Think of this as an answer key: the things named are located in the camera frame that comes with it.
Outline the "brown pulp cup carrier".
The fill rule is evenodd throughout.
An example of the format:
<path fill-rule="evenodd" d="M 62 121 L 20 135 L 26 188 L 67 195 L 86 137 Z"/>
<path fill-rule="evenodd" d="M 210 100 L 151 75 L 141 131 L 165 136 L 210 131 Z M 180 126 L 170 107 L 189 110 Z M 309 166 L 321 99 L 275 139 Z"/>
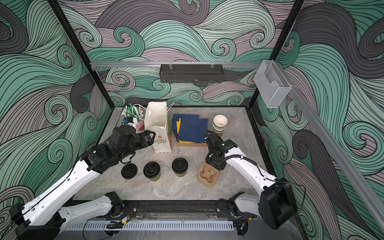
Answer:
<path fill-rule="evenodd" d="M 213 166 L 203 163 L 198 171 L 198 180 L 208 188 L 213 187 L 220 175 L 220 171 Z"/>

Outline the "black coffee cup lid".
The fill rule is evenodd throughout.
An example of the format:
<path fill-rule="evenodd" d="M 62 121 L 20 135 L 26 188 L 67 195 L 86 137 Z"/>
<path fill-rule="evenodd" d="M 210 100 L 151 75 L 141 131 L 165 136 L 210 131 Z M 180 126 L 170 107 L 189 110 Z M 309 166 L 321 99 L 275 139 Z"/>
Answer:
<path fill-rule="evenodd" d="M 137 172 L 138 172 L 137 166 L 135 164 L 130 163 L 130 164 L 126 164 L 122 168 L 121 175 L 124 179 L 130 180 L 137 175 Z"/>

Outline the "green paper coffee cup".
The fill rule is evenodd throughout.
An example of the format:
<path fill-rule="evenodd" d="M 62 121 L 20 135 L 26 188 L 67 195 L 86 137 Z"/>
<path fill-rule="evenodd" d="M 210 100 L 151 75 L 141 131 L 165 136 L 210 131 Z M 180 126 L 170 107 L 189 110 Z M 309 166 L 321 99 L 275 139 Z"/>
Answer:
<path fill-rule="evenodd" d="M 182 178 L 186 175 L 187 171 L 176 171 L 175 174 L 177 177 Z"/>

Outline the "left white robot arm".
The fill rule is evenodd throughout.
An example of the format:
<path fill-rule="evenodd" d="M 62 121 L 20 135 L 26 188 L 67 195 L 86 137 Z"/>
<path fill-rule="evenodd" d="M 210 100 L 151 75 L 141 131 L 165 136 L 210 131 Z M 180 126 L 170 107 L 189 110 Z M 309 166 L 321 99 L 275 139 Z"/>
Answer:
<path fill-rule="evenodd" d="M 53 240 L 65 229 L 91 218 L 119 217 L 124 204 L 116 192 L 75 206 L 65 207 L 64 204 L 87 183 L 122 162 L 123 158 L 133 157 L 137 150 L 151 146 L 155 137 L 155 132 L 137 133 L 129 125 L 114 128 L 108 141 L 83 153 L 72 169 L 48 190 L 26 204 L 11 207 L 10 216 L 17 225 L 17 238 Z"/>

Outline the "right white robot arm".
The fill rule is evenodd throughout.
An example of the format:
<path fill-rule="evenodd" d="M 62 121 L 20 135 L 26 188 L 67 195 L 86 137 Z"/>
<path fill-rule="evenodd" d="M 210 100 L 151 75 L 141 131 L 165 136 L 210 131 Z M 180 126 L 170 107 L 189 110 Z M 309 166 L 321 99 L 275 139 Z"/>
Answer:
<path fill-rule="evenodd" d="M 217 170 L 226 165 L 237 170 L 256 190 L 257 195 L 237 193 L 229 200 L 229 209 L 235 218 L 247 214 L 261 217 L 271 229 L 277 230 L 298 211 L 292 183 L 277 179 L 248 158 L 232 140 L 223 140 L 212 131 L 204 133 L 209 153 L 206 163 Z"/>

